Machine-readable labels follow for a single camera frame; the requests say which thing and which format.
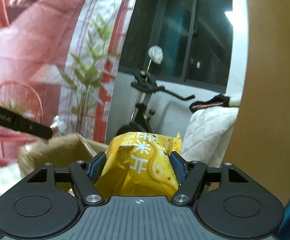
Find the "yellow corn chips bag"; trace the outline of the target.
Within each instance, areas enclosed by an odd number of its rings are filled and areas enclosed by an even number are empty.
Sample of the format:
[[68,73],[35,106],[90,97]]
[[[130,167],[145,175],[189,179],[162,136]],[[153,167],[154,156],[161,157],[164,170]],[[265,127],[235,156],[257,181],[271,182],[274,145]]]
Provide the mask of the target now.
[[182,148],[175,137],[147,132],[127,132],[114,137],[106,150],[106,163],[95,187],[110,196],[167,196],[180,183],[170,162],[172,152]]

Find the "brown cardboard box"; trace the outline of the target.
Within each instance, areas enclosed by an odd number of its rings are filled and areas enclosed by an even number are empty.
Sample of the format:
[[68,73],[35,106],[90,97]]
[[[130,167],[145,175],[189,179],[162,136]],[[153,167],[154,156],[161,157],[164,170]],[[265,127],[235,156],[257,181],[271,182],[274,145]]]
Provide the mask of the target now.
[[48,142],[38,140],[19,149],[17,162],[21,177],[25,177],[44,163],[55,168],[68,167],[78,160],[90,161],[99,152],[105,152],[107,144],[88,140],[80,134],[53,137]]

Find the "white quilted blanket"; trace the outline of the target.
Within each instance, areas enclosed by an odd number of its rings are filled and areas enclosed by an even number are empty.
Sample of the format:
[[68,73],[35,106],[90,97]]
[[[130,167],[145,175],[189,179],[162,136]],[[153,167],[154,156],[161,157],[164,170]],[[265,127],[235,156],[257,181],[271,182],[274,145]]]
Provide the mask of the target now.
[[190,105],[193,113],[182,142],[180,155],[186,161],[201,161],[219,167],[229,145],[241,99],[217,95]]

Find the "black exercise bike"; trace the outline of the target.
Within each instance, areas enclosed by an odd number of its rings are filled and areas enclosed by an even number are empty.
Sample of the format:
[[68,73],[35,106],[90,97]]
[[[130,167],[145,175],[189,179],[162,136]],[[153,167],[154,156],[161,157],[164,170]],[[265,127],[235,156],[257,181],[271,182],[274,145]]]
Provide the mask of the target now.
[[134,81],[131,83],[131,87],[138,90],[138,96],[134,104],[129,123],[121,126],[118,129],[116,136],[127,132],[153,133],[150,126],[150,119],[155,115],[156,111],[154,109],[149,109],[148,115],[146,115],[146,111],[149,101],[155,93],[164,92],[182,101],[195,99],[195,95],[182,97],[179,94],[167,90],[164,86],[158,86],[155,77],[144,70],[133,68],[132,73],[134,75]]

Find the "wooden headboard panel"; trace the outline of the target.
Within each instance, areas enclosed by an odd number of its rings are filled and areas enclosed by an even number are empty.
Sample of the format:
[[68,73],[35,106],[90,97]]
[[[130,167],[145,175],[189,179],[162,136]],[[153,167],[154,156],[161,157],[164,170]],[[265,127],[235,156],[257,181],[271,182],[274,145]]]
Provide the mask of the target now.
[[290,0],[247,0],[249,51],[224,161],[290,200]]

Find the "red chair printed backdrop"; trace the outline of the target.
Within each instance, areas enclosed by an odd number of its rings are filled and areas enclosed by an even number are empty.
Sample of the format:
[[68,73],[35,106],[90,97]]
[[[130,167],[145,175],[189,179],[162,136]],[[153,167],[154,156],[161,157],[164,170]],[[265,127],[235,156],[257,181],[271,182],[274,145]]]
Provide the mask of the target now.
[[0,0],[0,106],[104,142],[136,0]]

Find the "white bag on bike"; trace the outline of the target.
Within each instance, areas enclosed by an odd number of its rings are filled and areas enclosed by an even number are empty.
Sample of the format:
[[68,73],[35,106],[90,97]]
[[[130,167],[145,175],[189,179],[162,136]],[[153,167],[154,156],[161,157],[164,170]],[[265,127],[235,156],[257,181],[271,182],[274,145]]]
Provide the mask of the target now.
[[159,46],[152,46],[148,50],[148,55],[151,59],[156,64],[161,64],[163,60],[163,51],[162,48]]

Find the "dark window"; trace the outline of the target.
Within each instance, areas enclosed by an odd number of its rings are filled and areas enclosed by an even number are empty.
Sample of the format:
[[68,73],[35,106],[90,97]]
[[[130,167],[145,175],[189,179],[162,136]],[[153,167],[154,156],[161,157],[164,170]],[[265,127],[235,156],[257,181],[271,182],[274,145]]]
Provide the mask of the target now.
[[136,0],[119,70],[149,63],[148,49],[163,50],[151,72],[162,81],[225,92],[229,80],[232,0]]

